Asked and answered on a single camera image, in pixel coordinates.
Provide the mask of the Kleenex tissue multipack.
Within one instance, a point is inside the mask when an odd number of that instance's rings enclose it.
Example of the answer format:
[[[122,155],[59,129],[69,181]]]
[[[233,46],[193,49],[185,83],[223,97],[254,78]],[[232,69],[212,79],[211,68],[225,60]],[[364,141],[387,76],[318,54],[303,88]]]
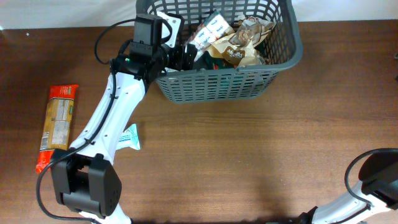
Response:
[[[194,59],[194,62],[196,62],[211,43],[232,33],[234,33],[233,28],[222,14],[215,10],[198,26],[197,30],[185,42],[185,45],[192,44],[196,47],[197,55]]]

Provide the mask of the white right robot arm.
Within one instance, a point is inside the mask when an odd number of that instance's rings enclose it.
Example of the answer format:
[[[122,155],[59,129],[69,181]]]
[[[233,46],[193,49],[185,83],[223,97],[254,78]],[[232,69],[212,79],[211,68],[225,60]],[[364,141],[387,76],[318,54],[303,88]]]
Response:
[[[349,184],[352,168],[365,162],[354,186]],[[361,223],[365,219],[397,210],[397,149],[379,148],[366,151],[353,159],[345,171],[346,193],[327,205],[303,212],[292,223]]]

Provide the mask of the grey plastic basket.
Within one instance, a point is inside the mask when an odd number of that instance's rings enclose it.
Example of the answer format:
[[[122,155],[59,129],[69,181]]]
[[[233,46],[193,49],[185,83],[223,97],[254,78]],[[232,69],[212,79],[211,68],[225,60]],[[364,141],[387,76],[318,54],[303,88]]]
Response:
[[[218,11],[233,29],[243,16],[275,22],[266,39],[257,46],[265,65],[212,69],[203,58],[193,70],[169,72],[157,79],[163,94],[174,103],[250,99],[263,94],[279,72],[298,64],[303,45],[291,0],[215,1],[215,0],[138,0],[138,14],[178,14],[184,18],[179,44],[193,35],[197,27]]]

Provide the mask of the mint green snack wrapper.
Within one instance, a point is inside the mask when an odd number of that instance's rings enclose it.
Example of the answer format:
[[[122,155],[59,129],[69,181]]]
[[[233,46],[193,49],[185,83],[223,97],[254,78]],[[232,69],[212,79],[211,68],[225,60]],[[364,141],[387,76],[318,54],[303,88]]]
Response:
[[[126,147],[130,147],[136,151],[141,149],[136,124],[131,124],[130,127],[123,131],[117,143],[116,149],[120,150]]]

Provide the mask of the beige brown snack pouch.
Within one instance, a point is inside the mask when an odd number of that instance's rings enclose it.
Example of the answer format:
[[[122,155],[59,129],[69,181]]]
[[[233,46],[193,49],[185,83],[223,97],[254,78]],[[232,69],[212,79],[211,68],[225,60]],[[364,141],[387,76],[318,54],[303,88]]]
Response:
[[[271,33],[275,22],[253,16],[243,16],[237,31],[212,43],[215,52],[234,66],[259,65],[256,47]]]
[[[225,52],[227,47],[233,46],[229,41],[232,37],[234,37],[234,34],[224,36],[212,42],[210,46],[206,49],[206,51],[213,58],[223,58],[223,53]]]

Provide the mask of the orange spaghetti pasta package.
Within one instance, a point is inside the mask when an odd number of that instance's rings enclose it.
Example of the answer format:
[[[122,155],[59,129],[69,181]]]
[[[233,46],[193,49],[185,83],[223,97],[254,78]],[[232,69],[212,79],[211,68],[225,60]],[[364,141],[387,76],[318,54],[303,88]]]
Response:
[[[39,157],[35,166],[38,174],[48,165],[55,149],[68,149],[78,87],[79,85],[52,85],[50,87]]]

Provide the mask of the green snack bag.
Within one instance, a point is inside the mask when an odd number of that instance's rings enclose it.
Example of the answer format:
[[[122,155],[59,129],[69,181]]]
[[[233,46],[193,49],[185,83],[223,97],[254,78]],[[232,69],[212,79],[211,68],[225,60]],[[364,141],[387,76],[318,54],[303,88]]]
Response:
[[[244,46],[233,44],[233,46],[227,47],[223,53],[223,58],[213,58],[205,50],[205,53],[195,62],[195,65],[198,68],[207,70],[220,70],[250,65],[266,65],[268,63],[269,59],[263,57],[260,52],[252,46],[252,42],[249,42]]]

